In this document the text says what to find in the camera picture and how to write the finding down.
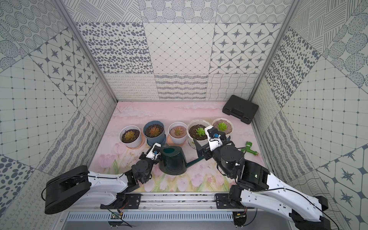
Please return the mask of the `white pot yellow-brown succulent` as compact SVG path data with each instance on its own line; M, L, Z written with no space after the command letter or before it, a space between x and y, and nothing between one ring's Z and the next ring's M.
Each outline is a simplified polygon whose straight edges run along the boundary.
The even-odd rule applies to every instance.
M120 131L119 140L130 149L138 148L143 142L140 129L133 125L126 126Z

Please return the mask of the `blue-grey pot red succulent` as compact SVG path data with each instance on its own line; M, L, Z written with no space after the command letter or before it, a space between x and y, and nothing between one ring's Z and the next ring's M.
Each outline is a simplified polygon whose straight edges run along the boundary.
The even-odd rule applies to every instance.
M166 143L166 134L164 125L160 121L150 121L143 128L147 144L153 146L155 143L164 145Z

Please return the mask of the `white pot pink succulent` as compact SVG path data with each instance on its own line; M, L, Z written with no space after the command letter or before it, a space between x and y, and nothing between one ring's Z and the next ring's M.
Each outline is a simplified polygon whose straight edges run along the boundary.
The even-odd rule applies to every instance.
M187 139L187 125L183 122L174 122L169 126L168 145L182 146Z

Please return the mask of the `dark green watering can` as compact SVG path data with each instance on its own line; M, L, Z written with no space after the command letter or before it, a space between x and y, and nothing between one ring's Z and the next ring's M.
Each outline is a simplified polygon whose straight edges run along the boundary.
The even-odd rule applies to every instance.
M229 141L231 141L231 137L228 137L224 144ZM161 160L159 162L159 168L163 173L168 175L181 175L185 173L189 167L204 160L198 157L197 159L187 162L184 151L179 146L164 147L161 149L160 153Z

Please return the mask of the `white pot bright green succulent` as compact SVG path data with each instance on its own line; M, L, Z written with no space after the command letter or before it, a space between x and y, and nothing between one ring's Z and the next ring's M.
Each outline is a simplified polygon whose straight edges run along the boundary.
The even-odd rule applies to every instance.
M224 132L228 138L233 131L233 124L228 119L218 118L212 122L213 127L217 128L218 131Z

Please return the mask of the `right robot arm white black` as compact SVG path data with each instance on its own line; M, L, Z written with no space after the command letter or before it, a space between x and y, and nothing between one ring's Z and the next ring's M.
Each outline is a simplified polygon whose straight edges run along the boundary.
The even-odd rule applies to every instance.
M202 146L196 141L195 147L199 157L213 159L223 175L236 181L227 197L215 195L218 208L256 208L292 221L299 230L331 229L325 197L309 196L289 186L267 168L246 160L231 141L222 146Z

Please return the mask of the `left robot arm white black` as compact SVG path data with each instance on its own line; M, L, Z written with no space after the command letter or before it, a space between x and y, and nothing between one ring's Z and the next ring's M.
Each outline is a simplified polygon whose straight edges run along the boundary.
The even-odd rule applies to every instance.
M158 149L142 153L139 161L122 174L100 174L78 166L49 180L41 193L45 214L56 214L73 205L98 204L117 208L125 194L148 182L153 166L161 159Z

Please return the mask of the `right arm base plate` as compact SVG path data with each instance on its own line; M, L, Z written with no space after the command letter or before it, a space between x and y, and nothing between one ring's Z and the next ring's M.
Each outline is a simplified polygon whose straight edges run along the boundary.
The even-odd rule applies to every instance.
M217 209L238 209L239 205L231 201L228 193L216 193L214 195L214 200Z

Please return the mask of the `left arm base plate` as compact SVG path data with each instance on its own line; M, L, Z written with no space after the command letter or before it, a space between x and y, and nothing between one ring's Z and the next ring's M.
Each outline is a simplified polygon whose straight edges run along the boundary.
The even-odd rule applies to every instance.
M119 193L117 199L110 205L100 205L100 209L138 209L142 194Z

